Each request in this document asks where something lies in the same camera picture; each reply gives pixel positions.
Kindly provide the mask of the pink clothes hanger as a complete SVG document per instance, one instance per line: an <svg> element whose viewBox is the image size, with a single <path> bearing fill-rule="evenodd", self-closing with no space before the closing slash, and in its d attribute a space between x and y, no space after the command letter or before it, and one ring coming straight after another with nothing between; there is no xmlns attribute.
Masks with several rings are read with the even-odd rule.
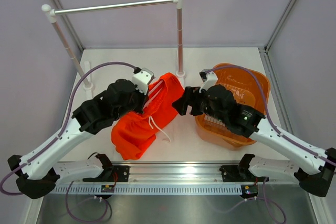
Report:
<svg viewBox="0 0 336 224"><path fill-rule="evenodd" d="M150 90L150 92L148 93L149 95L149 99L147 100L147 102L144 105L144 108L148 107L149 104L159 95L159 93L161 92L161 90L163 89L163 80L160 80L154 87L152 90Z"/></svg>

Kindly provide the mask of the orange shorts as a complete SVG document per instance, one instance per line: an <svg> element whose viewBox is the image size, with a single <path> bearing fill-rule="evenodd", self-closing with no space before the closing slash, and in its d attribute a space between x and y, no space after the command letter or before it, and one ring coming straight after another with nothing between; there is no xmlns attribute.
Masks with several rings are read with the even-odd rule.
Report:
<svg viewBox="0 0 336 224"><path fill-rule="evenodd" d="M143 113L129 112L112 128L111 142L123 160L139 159L155 141L156 133L177 116L172 103L182 96L184 89L177 77L168 72L151 84L149 91L160 80L164 82L163 89Z"/></svg>

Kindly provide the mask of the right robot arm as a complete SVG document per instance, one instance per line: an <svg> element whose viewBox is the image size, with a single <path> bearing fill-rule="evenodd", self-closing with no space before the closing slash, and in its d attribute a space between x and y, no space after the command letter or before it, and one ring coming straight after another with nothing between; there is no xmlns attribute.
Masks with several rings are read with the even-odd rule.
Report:
<svg viewBox="0 0 336 224"><path fill-rule="evenodd" d="M237 103L232 92L220 84L207 90L186 87L172 106L179 115L185 115L190 106L191 115L206 114L232 133L262 143L287 158L280 161L246 154L238 165L241 179L291 181L312 195L327 195L335 172L335 148L324 150L297 138L253 107Z"/></svg>

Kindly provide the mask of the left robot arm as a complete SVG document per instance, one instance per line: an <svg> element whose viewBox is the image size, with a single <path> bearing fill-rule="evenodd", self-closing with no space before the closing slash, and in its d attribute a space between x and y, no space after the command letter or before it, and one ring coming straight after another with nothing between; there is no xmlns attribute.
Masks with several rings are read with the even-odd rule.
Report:
<svg viewBox="0 0 336 224"><path fill-rule="evenodd" d="M91 179L108 181L114 167L105 154L77 162L61 159L128 112L142 112L148 89L147 81L119 79L68 114L64 126L34 151L24 156L12 155L8 164L17 175L18 194L38 199L58 184Z"/></svg>

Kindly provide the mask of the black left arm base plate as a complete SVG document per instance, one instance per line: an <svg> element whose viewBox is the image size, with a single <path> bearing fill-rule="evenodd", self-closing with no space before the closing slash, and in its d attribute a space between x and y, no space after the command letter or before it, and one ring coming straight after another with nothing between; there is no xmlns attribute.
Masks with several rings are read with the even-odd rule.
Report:
<svg viewBox="0 0 336 224"><path fill-rule="evenodd" d="M111 182L127 183L130 176L130 166L128 165L114 165L110 176Z"/></svg>

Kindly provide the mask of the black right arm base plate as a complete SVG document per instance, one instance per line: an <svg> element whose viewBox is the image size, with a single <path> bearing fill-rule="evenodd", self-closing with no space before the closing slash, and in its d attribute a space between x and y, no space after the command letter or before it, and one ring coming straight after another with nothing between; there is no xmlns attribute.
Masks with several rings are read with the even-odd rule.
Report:
<svg viewBox="0 0 336 224"><path fill-rule="evenodd" d="M240 167L238 165L222 165L219 168L223 182L263 182L264 179L269 181L266 177L256 177L248 168Z"/></svg>

